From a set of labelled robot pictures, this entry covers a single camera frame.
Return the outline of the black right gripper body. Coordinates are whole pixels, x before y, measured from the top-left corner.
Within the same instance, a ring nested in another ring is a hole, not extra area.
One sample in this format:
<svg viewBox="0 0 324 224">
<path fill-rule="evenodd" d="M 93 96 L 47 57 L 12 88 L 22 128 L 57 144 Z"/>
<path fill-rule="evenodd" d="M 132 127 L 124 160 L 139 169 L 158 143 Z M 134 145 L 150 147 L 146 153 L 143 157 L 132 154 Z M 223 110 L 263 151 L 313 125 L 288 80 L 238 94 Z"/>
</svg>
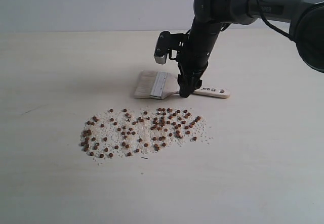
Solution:
<svg viewBox="0 0 324 224">
<path fill-rule="evenodd" d="M 177 57 L 182 78 L 201 77 L 218 38 L 222 23 L 194 21 Z"/>
</svg>

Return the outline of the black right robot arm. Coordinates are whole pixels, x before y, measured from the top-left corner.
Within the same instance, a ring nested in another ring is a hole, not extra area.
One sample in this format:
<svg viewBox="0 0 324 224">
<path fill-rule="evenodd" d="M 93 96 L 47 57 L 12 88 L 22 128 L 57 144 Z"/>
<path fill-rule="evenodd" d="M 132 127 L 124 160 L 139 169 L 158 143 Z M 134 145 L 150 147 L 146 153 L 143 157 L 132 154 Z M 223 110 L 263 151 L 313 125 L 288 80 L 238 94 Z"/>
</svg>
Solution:
<svg viewBox="0 0 324 224">
<path fill-rule="evenodd" d="M 194 0 L 194 19 L 177 54 L 180 96 L 201 87 L 201 76 L 220 32 L 261 19 L 294 42 L 302 60 L 323 72 L 323 0 Z"/>
</svg>

